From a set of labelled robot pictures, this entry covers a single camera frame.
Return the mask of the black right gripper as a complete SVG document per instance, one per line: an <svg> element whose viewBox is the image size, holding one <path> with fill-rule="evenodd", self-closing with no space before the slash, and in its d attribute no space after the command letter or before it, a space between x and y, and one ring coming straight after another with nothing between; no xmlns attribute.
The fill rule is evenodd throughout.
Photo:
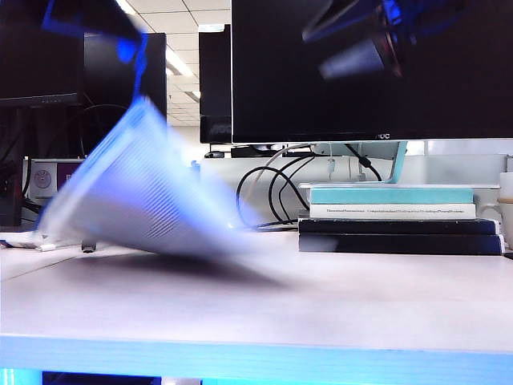
<svg viewBox="0 0 513 385"><path fill-rule="evenodd" d="M358 3L357 0L329 1L303 30L303 41L323 39L355 23ZM346 78L384 69L402 76L401 50L408 42L416 42L416 23L424 6L424 1L378 1L376 15L380 29L376 46L367 38L328 58L319 66L322 77Z"/></svg>

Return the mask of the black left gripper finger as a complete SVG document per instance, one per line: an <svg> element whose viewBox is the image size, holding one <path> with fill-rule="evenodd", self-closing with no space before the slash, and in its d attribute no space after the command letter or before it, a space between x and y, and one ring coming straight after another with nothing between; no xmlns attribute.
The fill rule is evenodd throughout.
<svg viewBox="0 0 513 385"><path fill-rule="evenodd" d="M75 37L102 34L112 39L141 39L141 32L117 1L49 1L42 28Z"/></svg>

